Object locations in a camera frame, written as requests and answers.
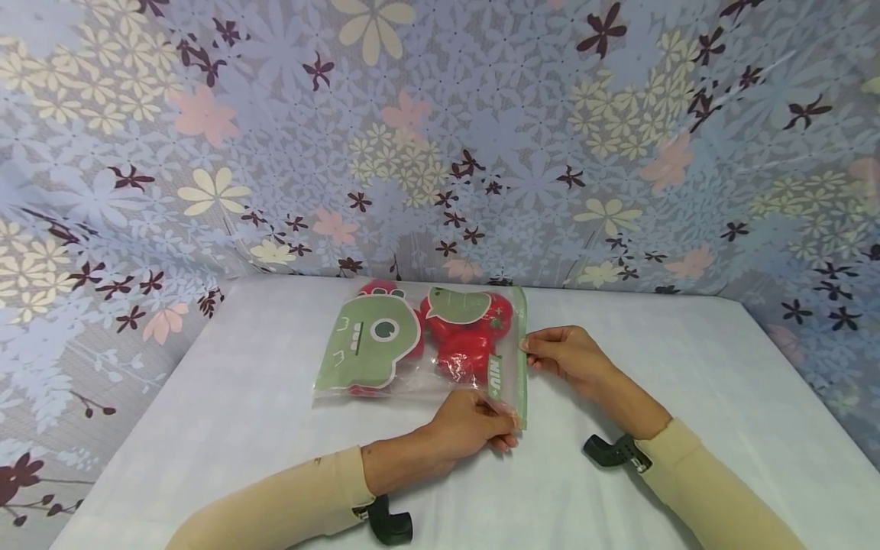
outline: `white tablecloth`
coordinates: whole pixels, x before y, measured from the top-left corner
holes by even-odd
[[[193,511],[309,457],[395,436],[434,405],[312,408],[326,338],[351,282],[238,281],[102,473],[54,550],[160,550]],[[877,548],[880,474],[739,304],[527,290],[529,328],[586,327],[622,369],[682,418],[809,548]],[[392,498],[412,548],[697,547],[633,475],[580,452],[618,433],[558,380],[529,385],[529,429]],[[308,547],[378,547],[359,527]]]

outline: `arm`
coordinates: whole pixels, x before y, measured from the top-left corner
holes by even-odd
[[[569,381],[633,436],[653,466],[642,478],[705,548],[789,550],[800,540],[700,439],[615,367],[579,326],[523,341],[529,364]]]
[[[448,473],[487,443],[517,446],[517,420],[491,412],[479,392],[453,392],[431,423],[271,475],[195,512],[165,550],[283,550],[359,524],[353,508]]]

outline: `pink flower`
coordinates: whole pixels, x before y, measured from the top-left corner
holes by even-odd
[[[334,246],[355,243],[355,236],[352,233],[358,228],[357,224],[346,224],[342,221],[342,214],[324,209],[315,210],[315,216],[318,217],[318,221],[314,223],[312,230],[319,235],[332,237]]]
[[[696,248],[685,254],[682,261],[673,261],[665,264],[666,268],[675,274],[676,279],[692,277],[699,279],[703,276],[703,271],[712,265],[715,258],[709,253],[709,245],[703,243],[700,248]]]
[[[147,323],[143,328],[143,341],[147,341],[150,337],[154,337],[159,345],[164,346],[168,333],[178,333],[183,329],[183,319],[180,318],[184,313],[189,313],[186,304],[176,304],[166,310],[162,310]]]
[[[786,356],[789,363],[796,367],[806,360],[803,352],[797,347],[797,336],[795,336],[795,333],[780,325],[770,325],[767,328],[770,329],[767,336],[776,344],[776,347],[779,348],[782,354]]]
[[[859,158],[849,165],[849,173],[854,178],[864,181],[865,199],[871,204],[880,202],[880,160],[876,158]]]
[[[663,140],[657,158],[639,171],[644,180],[654,182],[654,194],[685,183],[685,168],[693,160],[693,153],[687,149],[690,143],[690,132],[683,132],[674,142]]]
[[[235,137],[238,128],[232,124],[235,111],[230,106],[218,106],[214,102],[214,92],[208,86],[199,84],[195,95],[173,92],[170,95],[181,113],[174,122],[174,127],[185,136],[204,134],[208,143],[215,147],[223,144],[224,136]]]
[[[483,275],[483,268],[464,258],[454,258],[443,264],[449,269],[449,277],[460,277],[461,282],[470,282],[474,277]]]
[[[398,97],[400,99],[400,109],[397,107],[385,107],[382,109],[382,120],[391,128],[406,130],[406,133],[413,135],[417,143],[421,143],[422,136],[415,128],[422,124],[423,114],[430,114],[431,105],[424,99],[414,104],[409,94],[404,91],[400,91]]]

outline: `wall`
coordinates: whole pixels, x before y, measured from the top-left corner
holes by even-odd
[[[738,300],[880,464],[880,6],[10,0],[0,536],[256,272]]]

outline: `green cartoon face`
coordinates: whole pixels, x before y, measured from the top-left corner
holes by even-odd
[[[485,292],[453,292],[434,287],[428,293],[430,309],[425,319],[439,317],[453,325],[469,325],[489,310],[492,298]]]
[[[403,298],[371,294],[346,302],[336,318],[315,389],[390,384],[397,362],[415,348],[422,328]]]

